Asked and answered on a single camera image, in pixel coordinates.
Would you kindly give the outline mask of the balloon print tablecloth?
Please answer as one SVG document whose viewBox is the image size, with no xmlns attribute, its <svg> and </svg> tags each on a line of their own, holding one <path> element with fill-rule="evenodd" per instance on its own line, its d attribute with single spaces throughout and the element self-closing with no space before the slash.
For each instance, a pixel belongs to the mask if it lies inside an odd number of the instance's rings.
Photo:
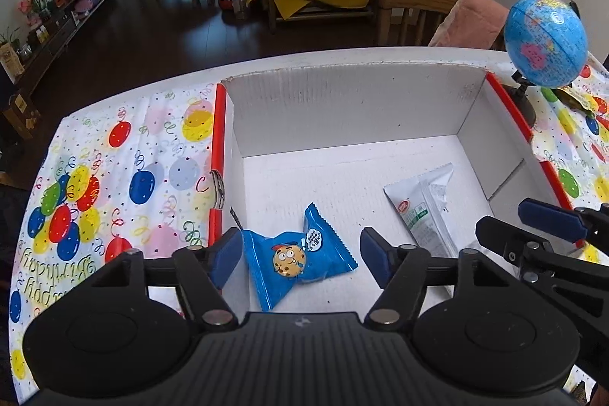
<svg viewBox="0 0 609 406">
<path fill-rule="evenodd" d="M 177 76 L 95 103 L 63 118 L 28 201 L 11 281 L 8 358 L 16 397 L 37 386 L 22 342 L 29 323 L 79 282 L 129 248 L 164 258 L 206 245 L 225 224 L 227 93 L 212 70 Z M 557 203 L 596 208 L 608 199 L 608 74 L 595 61 L 572 88 L 599 106 L 568 108 L 548 89 L 526 96 L 535 125 L 522 124 Z"/>
</svg>

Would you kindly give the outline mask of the opened snack wrapper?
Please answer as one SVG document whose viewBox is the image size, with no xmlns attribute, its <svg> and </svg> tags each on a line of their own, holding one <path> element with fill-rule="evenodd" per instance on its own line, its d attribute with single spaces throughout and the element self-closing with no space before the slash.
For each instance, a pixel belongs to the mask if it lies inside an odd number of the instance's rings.
<svg viewBox="0 0 609 406">
<path fill-rule="evenodd" d="M 580 111 L 585 115 L 594 116 L 599 109 L 593 98 L 574 90 L 571 86 L 553 89 L 552 93 L 568 108 Z"/>
</svg>

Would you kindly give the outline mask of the silver white snack packet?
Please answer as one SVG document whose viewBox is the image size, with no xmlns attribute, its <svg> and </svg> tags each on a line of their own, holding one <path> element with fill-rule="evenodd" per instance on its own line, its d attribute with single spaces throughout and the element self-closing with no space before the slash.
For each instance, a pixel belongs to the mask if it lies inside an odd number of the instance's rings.
<svg viewBox="0 0 609 406">
<path fill-rule="evenodd" d="M 446 164 L 383 188 L 416 244 L 440 258 L 458 255 L 447 209 L 452 174 L 453 165 Z"/>
</svg>

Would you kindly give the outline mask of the blue cookie packet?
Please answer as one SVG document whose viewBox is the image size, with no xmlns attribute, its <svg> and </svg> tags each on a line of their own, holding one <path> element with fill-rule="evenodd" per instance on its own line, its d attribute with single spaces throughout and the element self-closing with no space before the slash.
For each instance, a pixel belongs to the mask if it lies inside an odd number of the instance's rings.
<svg viewBox="0 0 609 406">
<path fill-rule="evenodd" d="M 358 263 L 335 229 L 310 204 L 303 213 L 303 231 L 265 237 L 242 231 L 244 255 L 262 311 L 271 311 L 296 284 L 354 271 Z"/>
</svg>

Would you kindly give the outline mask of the blue desk globe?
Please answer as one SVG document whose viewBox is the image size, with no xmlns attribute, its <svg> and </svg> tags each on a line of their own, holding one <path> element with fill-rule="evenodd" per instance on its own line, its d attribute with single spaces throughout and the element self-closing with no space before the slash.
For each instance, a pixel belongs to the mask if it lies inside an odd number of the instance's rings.
<svg viewBox="0 0 609 406">
<path fill-rule="evenodd" d="M 515 67 L 515 86 L 505 90 L 529 126 L 536 112 L 526 91 L 532 86 L 571 86 L 587 59 L 587 34 L 574 1 L 518 0 L 504 26 L 506 51 Z"/>
</svg>

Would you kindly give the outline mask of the pink cloth on chair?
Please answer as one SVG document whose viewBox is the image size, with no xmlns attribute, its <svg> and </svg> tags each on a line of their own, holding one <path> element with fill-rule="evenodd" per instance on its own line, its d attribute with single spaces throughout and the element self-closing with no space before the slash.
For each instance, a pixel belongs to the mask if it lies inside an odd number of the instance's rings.
<svg viewBox="0 0 609 406">
<path fill-rule="evenodd" d="M 429 46 L 490 49 L 503 32 L 509 9 L 494 0 L 457 0 Z"/>
</svg>

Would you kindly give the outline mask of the tv cabinet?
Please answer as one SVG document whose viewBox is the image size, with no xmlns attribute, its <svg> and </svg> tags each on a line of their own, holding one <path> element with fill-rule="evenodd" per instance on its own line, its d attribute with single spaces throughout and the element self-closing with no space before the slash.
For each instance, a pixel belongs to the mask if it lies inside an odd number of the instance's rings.
<svg viewBox="0 0 609 406">
<path fill-rule="evenodd" d="M 16 76 L 16 81 L 13 83 L 5 70 L 1 69 L 1 99 L 7 100 L 17 91 L 31 94 L 55 59 L 66 50 L 77 32 L 105 1 L 70 0 L 42 25 L 42 28 L 51 29 L 51 34 L 33 49 L 31 58 L 25 63 L 25 71 Z"/>
</svg>

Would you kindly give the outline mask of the red cardboard box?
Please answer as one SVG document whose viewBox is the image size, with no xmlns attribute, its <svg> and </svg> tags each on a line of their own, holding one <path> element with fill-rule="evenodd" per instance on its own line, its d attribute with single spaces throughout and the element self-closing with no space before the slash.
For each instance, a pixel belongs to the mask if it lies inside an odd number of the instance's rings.
<svg viewBox="0 0 609 406">
<path fill-rule="evenodd" d="M 447 164 L 461 247 L 481 217 L 516 224 L 522 199 L 556 203 L 557 186 L 491 85 L 512 71 L 494 51 L 426 47 L 217 68 L 227 93 L 225 224 L 274 237 L 300 230 L 315 205 L 351 252 L 365 227 L 407 243 L 386 185 Z"/>
</svg>

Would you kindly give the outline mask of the wooden chair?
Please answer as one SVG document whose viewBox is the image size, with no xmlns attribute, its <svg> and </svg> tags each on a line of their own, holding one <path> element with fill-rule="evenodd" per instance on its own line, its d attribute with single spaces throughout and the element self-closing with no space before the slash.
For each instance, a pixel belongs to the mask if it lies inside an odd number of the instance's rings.
<svg viewBox="0 0 609 406">
<path fill-rule="evenodd" d="M 412 45 L 425 46 L 435 30 L 446 19 L 458 0 L 378 0 L 377 31 L 375 41 L 379 46 L 389 44 L 392 13 L 403 10 L 396 44 L 407 45 L 410 22 L 414 23 Z"/>
</svg>

